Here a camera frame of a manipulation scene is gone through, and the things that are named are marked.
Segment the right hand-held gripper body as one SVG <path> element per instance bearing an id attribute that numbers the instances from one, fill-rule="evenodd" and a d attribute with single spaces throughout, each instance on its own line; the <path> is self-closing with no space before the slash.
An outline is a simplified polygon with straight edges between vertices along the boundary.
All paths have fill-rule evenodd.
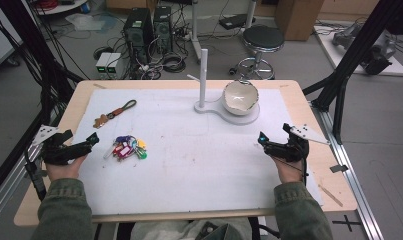
<path id="1" fill-rule="evenodd" d="M 287 162 L 306 160 L 309 154 L 310 141 L 329 144 L 329 141 L 307 124 L 290 126 L 283 124 L 283 130 L 288 134 L 286 143 L 277 143 L 265 137 L 265 154 L 271 157 L 283 158 Z"/>

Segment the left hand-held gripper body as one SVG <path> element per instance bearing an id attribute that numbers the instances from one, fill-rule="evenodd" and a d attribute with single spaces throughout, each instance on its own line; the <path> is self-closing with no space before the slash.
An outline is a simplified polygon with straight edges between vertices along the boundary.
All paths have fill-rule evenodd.
<path id="1" fill-rule="evenodd" d="M 72 136 L 71 130 L 60 133 L 58 127 L 42 125 L 32 141 L 32 145 L 42 144 L 40 158 L 45 163 L 58 166 L 68 165 L 70 160 L 91 152 L 91 137 L 74 145 L 65 145 L 65 142 Z"/>

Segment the brown bear strap keychain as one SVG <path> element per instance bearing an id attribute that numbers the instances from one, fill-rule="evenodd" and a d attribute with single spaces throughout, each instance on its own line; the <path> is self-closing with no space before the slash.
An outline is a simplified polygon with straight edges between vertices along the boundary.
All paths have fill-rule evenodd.
<path id="1" fill-rule="evenodd" d="M 134 107 L 137 104 L 137 101 L 135 99 L 132 99 L 128 102 L 126 102 L 122 107 L 119 107 L 113 111 L 111 111 L 108 114 L 101 114 L 99 118 L 96 118 L 94 121 L 94 128 L 101 128 L 104 126 L 109 120 L 114 119 L 116 116 L 120 115 L 123 113 L 125 110 L 130 109 Z"/>

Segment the key bunch with coloured tags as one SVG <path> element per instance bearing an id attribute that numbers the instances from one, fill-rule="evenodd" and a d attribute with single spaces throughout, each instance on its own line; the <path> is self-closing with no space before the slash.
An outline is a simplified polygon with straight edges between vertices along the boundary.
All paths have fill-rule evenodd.
<path id="1" fill-rule="evenodd" d="M 113 156 L 118 162 L 136 155 L 138 159 L 147 158 L 146 143 L 132 135 L 118 136 L 111 147 L 103 155 L 104 159 Z"/>

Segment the white key stand with hook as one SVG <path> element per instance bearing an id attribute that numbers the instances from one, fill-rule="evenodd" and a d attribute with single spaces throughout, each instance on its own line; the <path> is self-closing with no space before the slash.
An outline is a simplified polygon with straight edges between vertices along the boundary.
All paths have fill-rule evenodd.
<path id="1" fill-rule="evenodd" d="M 208 63 L 208 50 L 201 50 L 201 65 L 200 65 L 200 78 L 196 78 L 190 74 L 188 77 L 200 83 L 199 100 L 194 104 L 194 110 L 197 113 L 213 113 L 221 117 L 224 121 L 234 125 L 248 125 L 257 120 L 260 114 L 259 101 L 257 107 L 248 115 L 237 116 L 228 112 L 222 105 L 222 92 L 220 97 L 215 101 L 206 100 L 207 89 L 207 63 Z"/>

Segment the person's left hand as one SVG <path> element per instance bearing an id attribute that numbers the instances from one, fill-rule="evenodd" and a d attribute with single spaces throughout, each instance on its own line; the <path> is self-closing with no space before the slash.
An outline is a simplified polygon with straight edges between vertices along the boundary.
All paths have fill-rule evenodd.
<path id="1" fill-rule="evenodd" d="M 47 175 L 51 181 L 59 179 L 77 179 L 79 169 L 87 156 L 76 158 L 69 165 L 52 165 L 46 164 Z"/>

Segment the person's right hand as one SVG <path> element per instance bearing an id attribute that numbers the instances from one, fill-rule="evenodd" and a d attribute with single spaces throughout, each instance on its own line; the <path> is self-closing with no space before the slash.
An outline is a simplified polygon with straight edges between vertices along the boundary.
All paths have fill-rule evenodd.
<path id="1" fill-rule="evenodd" d="M 285 159 L 273 157 L 282 184 L 303 181 L 303 165 L 301 161 L 287 162 Z"/>

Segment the white ceramic bowl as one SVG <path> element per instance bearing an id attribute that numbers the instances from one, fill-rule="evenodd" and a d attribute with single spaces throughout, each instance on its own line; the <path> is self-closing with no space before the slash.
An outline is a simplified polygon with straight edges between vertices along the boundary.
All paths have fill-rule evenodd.
<path id="1" fill-rule="evenodd" d="M 259 101 L 257 88 L 249 81 L 229 82 L 222 91 L 221 103 L 231 114 L 245 116 L 254 111 Z"/>

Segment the thin wooden stick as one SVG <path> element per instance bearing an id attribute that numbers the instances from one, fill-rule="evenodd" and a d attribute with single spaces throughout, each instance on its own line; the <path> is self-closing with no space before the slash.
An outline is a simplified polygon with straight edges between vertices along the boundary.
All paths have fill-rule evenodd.
<path id="1" fill-rule="evenodd" d="M 326 189 L 324 186 L 321 184 L 318 184 L 318 187 L 326 194 L 328 195 L 336 204 L 338 204 L 340 207 L 343 207 L 343 203 L 334 195 L 332 194 L 328 189 Z"/>

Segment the white foam mat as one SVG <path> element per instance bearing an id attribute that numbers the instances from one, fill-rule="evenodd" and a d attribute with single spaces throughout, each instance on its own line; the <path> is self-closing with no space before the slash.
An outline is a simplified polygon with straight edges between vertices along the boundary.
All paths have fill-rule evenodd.
<path id="1" fill-rule="evenodd" d="M 245 126 L 213 113 L 199 114 L 195 89 L 96 90 L 74 135 L 96 132 L 100 141 L 80 168 L 88 204 L 98 216 L 271 209 L 279 177 L 257 139 L 284 143 L 291 118 L 276 89 L 259 92 L 260 114 Z M 135 107 L 97 131 L 94 120 L 125 102 Z M 146 143 L 147 158 L 118 162 L 103 155 L 118 136 Z"/>

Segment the white power supply unit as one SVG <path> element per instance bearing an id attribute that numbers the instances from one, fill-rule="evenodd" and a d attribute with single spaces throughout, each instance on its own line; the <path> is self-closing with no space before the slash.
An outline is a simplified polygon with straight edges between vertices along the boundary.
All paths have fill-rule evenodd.
<path id="1" fill-rule="evenodd" d="M 109 63 L 110 56 L 110 53 L 104 52 L 100 55 L 96 63 L 96 69 L 101 79 L 105 79 L 107 77 L 107 65 Z"/>
<path id="2" fill-rule="evenodd" d="M 123 60 L 120 53 L 111 53 L 106 64 L 109 79 L 119 79 L 123 73 Z"/>

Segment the black tape cross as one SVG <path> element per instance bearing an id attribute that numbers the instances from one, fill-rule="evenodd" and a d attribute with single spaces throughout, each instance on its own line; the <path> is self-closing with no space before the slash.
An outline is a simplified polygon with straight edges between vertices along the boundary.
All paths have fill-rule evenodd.
<path id="1" fill-rule="evenodd" d="M 359 221 L 353 221 L 348 218 L 346 214 L 343 215 L 342 220 L 332 220 L 333 224 L 338 224 L 338 225 L 345 225 L 348 228 L 349 232 L 353 231 L 354 226 L 361 226 L 362 223 Z"/>

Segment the black round stool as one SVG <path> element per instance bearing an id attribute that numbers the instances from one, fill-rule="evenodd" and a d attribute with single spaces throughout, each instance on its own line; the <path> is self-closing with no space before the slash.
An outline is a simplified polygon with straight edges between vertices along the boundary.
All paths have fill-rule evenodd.
<path id="1" fill-rule="evenodd" d="M 264 53 L 274 53 L 284 46 L 284 36 L 277 28 L 264 25 L 255 25 L 243 32 L 244 45 L 253 52 L 252 57 L 247 57 L 231 67 L 230 75 L 240 74 L 241 79 L 274 80 L 275 71 L 271 64 L 262 58 Z"/>

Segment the white platform board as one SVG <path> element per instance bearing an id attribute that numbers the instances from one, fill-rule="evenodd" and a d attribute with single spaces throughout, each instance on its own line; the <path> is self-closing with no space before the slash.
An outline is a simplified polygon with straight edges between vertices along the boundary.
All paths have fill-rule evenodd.
<path id="1" fill-rule="evenodd" d="M 335 32 L 331 27 L 315 26 L 314 30 L 317 33 L 317 37 L 321 42 L 322 48 L 324 49 L 333 68 L 336 68 L 346 53 L 346 50 L 342 46 L 335 46 L 332 44 L 332 39 Z M 394 56 L 389 58 L 389 62 L 390 65 L 380 72 L 379 75 L 403 77 L 403 66 L 401 63 Z"/>

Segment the person's grey lap clothing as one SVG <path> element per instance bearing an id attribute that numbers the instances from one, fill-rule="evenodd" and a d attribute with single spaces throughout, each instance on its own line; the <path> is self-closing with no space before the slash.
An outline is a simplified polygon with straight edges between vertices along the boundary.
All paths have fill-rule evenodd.
<path id="1" fill-rule="evenodd" d="M 252 240 L 247 218 L 137 222 L 130 240 Z"/>

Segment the large black computer tower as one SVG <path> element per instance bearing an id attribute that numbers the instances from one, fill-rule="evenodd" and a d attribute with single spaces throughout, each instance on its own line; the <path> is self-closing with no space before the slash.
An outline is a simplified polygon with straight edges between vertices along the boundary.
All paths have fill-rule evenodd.
<path id="1" fill-rule="evenodd" d="M 131 54 L 141 63 L 149 63 L 151 61 L 149 45 L 154 40 L 150 10 L 132 8 L 123 31 Z"/>

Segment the clear plastic sheet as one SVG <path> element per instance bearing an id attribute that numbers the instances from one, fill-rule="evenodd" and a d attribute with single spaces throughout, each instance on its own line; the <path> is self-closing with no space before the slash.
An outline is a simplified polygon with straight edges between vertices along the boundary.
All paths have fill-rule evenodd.
<path id="1" fill-rule="evenodd" d="M 76 31 L 99 31 L 105 25 L 104 21 L 96 20 L 90 15 L 81 13 L 66 16 L 65 20 L 71 23 Z"/>

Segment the flat black device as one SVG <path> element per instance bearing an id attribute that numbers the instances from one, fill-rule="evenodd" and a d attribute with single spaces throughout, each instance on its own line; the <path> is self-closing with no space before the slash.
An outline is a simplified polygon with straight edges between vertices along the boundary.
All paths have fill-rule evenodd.
<path id="1" fill-rule="evenodd" d="M 237 14 L 231 17 L 224 17 L 219 20 L 219 24 L 226 30 L 242 28 L 246 26 L 248 16 L 246 14 Z"/>

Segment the brown cardboard box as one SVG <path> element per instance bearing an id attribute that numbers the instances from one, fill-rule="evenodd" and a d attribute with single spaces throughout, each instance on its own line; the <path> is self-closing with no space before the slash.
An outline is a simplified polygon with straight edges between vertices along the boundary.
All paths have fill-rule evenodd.
<path id="1" fill-rule="evenodd" d="M 324 0 L 279 0 L 275 22 L 286 41 L 306 41 Z"/>

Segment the white table leg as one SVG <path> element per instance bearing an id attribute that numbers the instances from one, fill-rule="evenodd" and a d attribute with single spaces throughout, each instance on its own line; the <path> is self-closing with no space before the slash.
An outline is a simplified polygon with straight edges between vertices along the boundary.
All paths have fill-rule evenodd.
<path id="1" fill-rule="evenodd" d="M 190 34 L 191 43 L 196 54 L 197 62 L 201 62 L 201 45 L 198 40 L 198 0 L 191 0 L 192 3 L 192 30 Z"/>
<path id="2" fill-rule="evenodd" d="M 245 30 L 252 26 L 257 0 L 249 0 L 247 9 L 247 18 L 245 22 Z"/>

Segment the round white table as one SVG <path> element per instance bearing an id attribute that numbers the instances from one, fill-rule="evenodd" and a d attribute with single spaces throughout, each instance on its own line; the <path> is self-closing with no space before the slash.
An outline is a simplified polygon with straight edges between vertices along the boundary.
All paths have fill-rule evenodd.
<path id="1" fill-rule="evenodd" d="M 88 0 L 74 0 L 71 5 L 54 4 L 54 0 L 43 0 L 45 4 L 35 3 L 34 7 L 40 15 L 52 15 L 75 10 L 88 3 Z"/>

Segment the silver aluminium rail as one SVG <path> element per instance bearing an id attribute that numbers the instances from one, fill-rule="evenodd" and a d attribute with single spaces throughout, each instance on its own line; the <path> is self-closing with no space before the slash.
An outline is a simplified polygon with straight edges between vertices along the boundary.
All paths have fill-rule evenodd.
<path id="1" fill-rule="evenodd" d="M 348 154 L 343 144 L 339 144 L 337 138 L 332 133 L 333 120 L 331 115 L 328 112 L 321 112 L 314 107 L 311 107 L 311 109 L 318 120 L 325 137 L 330 141 L 330 146 L 336 157 L 336 161 L 340 166 L 347 167 L 347 170 L 343 170 L 342 174 L 346 178 L 348 185 L 357 201 L 356 211 L 361 220 L 361 226 L 365 230 L 367 239 L 384 240 L 378 222 L 376 221 L 375 216 L 369 206 Z"/>
<path id="2" fill-rule="evenodd" d="M 13 197 L 20 182 L 25 177 L 30 177 L 25 165 L 27 161 L 34 161 L 41 150 L 41 145 L 26 145 L 21 155 L 18 157 L 12 169 L 8 171 L 6 178 L 0 185 L 0 214 L 6 208 L 8 201 Z"/>

